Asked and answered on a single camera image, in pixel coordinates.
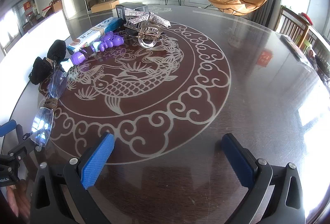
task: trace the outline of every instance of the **dining table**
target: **dining table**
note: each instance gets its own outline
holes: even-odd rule
[[[154,47],[120,28],[123,45],[69,70],[46,147],[24,159],[28,179],[41,162],[79,158],[109,132],[114,150],[88,191],[111,223],[225,223],[248,190],[218,147],[232,133],[256,158],[296,165],[314,221],[330,195],[330,99],[318,74],[279,33],[247,19],[184,5],[148,10],[171,23]],[[72,40],[111,16],[115,9],[67,20]],[[29,82],[16,104],[11,119],[25,133],[49,81]],[[7,137],[3,145],[15,146]]]

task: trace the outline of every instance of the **metal bolt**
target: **metal bolt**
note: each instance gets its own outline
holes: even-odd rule
[[[78,159],[77,159],[77,158],[72,158],[72,159],[69,161],[69,163],[70,163],[71,165],[75,165],[77,162],[78,162]]]
[[[296,165],[294,163],[289,163],[290,168],[296,169]]]
[[[46,166],[47,166],[47,163],[46,163],[46,162],[42,162],[42,163],[40,164],[40,168],[41,168],[41,169],[45,168]]]
[[[267,164],[266,160],[262,159],[262,158],[258,160],[258,163],[261,164],[261,165],[266,165]]]

